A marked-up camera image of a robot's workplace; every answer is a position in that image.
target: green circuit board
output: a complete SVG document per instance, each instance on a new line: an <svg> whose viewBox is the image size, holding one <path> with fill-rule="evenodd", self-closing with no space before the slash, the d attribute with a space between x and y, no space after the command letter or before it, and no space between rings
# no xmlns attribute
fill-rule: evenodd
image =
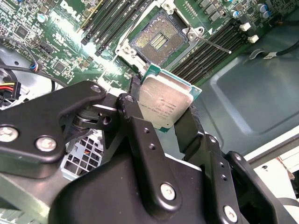
<svg viewBox="0 0 299 224"><path fill-rule="evenodd" d="M161 3L163 1L152 0L151 2ZM107 14L108 8L105 8L105 4L108 5L108 2L115 4L109 14ZM99 78L103 78L112 87L127 91L131 77L136 75L138 70L127 63L126 58L116 56L115 50L119 38L144 13L146 3L145 0L135 0L130 1L130 3L128 0L0 0L0 34L12 37L27 45L41 64L42 70L66 84L73 84L82 80L97 82ZM203 27L204 34L202 37L208 39L231 20L230 12L236 7L240 16L246 15L254 33L261 37L271 29L271 19L275 18L278 13L280 16L291 13L298 7L299 0L233 0L232 2L209 0L209 5L215 5L213 13L221 13L221 16L215 21L211 19L213 13L208 14L207 7L202 7L201 3L202 0L174 0L177 9L190 25L194 28ZM268 19L260 18L260 13L256 10L256 5L259 3L267 4L272 12ZM129 41L134 40L147 24L161 12L163 12L161 6L154 6L136 28L131 29L131 33L128 35ZM101 27L99 31L93 33L88 43L82 44L82 40L89 32L83 27L94 15L97 15L97 18L93 23L97 20L102 21ZM169 17L172 20L175 16L169 15ZM176 21L175 19L171 21L174 26L176 26ZM106 44L103 45L100 55L95 55L99 48L98 45L105 41ZM26 52L14 43L5 42L3 44L30 59ZM177 60L169 70L172 71L182 64L202 44L202 42L198 42L186 56ZM246 43L238 50L233 51L232 55L205 74L197 82L197 85L202 84L248 46L249 44ZM185 41L179 49L174 50L167 57L164 56L166 58L161 60L161 67L166 68L176 61L188 47L189 43Z"/></svg>

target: capacitor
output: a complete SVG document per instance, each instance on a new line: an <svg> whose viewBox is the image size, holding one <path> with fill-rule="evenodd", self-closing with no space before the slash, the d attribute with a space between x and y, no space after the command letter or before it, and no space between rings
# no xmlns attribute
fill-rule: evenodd
<svg viewBox="0 0 299 224"><path fill-rule="evenodd" d="M49 17L46 14L37 14L37 20L40 23L44 23L46 21L48 21Z"/></svg>
<svg viewBox="0 0 299 224"><path fill-rule="evenodd" d="M230 15L231 15L234 19L236 19L236 18L239 17L240 13L239 13L238 11L232 10L232 11L230 11Z"/></svg>
<svg viewBox="0 0 299 224"><path fill-rule="evenodd" d="M268 19L270 16L271 16L271 12L269 12L269 11L266 11L266 12L260 14L260 17L262 19Z"/></svg>
<svg viewBox="0 0 299 224"><path fill-rule="evenodd" d="M264 13L266 12L268 9L268 6L265 5L265 4L258 4L257 7L256 7L256 10L260 13Z"/></svg>

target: motherboard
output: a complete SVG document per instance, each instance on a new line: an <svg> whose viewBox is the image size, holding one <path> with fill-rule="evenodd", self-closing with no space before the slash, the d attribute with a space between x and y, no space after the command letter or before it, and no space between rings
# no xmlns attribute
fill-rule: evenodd
<svg viewBox="0 0 299 224"><path fill-rule="evenodd" d="M66 84L91 80L127 91L131 77L153 63L200 86L298 6L299 0L0 0L0 35L22 42L39 69ZM2 44L30 59L14 42Z"/></svg>

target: white connector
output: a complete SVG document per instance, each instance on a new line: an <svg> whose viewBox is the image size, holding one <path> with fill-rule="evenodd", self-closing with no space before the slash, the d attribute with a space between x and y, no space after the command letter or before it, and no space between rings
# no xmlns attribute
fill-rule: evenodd
<svg viewBox="0 0 299 224"><path fill-rule="evenodd" d="M259 40L258 36L257 35L254 35L254 36L251 36L251 37L248 37L248 41L250 43L255 43Z"/></svg>
<svg viewBox="0 0 299 224"><path fill-rule="evenodd" d="M249 30L251 27L249 22L246 22L245 24L240 25L240 29L244 32L246 32L247 30Z"/></svg>

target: silver screw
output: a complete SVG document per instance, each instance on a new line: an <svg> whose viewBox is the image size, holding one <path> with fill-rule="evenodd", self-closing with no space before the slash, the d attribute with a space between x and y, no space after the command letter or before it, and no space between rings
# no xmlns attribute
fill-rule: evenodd
<svg viewBox="0 0 299 224"><path fill-rule="evenodd" d="M41 137L36 141L36 147L43 152L51 152L56 145L56 141L50 137Z"/></svg>
<svg viewBox="0 0 299 224"><path fill-rule="evenodd" d="M242 160L242 158L238 154L235 154L235 157L237 158L238 161Z"/></svg>
<svg viewBox="0 0 299 224"><path fill-rule="evenodd" d="M210 140L213 142L213 143L216 143L216 140L213 136L210 136Z"/></svg>
<svg viewBox="0 0 299 224"><path fill-rule="evenodd" d="M169 201L172 201L176 197L176 192L174 191L172 186L170 186L167 183L163 183L161 185L161 192L162 192L163 197L165 197L165 199L167 199Z"/></svg>
<svg viewBox="0 0 299 224"><path fill-rule="evenodd" d="M0 127L0 141L11 142L19 136L19 133L13 127Z"/></svg>
<svg viewBox="0 0 299 224"><path fill-rule="evenodd" d="M95 92L101 92L101 89L97 86L97 85L93 85L92 87L90 87L93 91Z"/></svg>
<svg viewBox="0 0 299 224"><path fill-rule="evenodd" d="M233 222L233 223L238 222L238 216L230 206L228 206L228 205L224 206L223 210L224 210L225 215L231 222Z"/></svg>
<svg viewBox="0 0 299 224"><path fill-rule="evenodd" d="M131 96L126 96L126 99L128 100L128 101L130 101L130 102L133 102L134 101L134 99L131 97Z"/></svg>
<svg viewBox="0 0 299 224"><path fill-rule="evenodd" d="M191 32L190 32L190 33L188 33L188 38L189 38L189 40L190 40L190 41L194 40L194 39L195 39L195 37L196 37L196 36L195 36L195 34L194 34L194 33L191 33Z"/></svg>

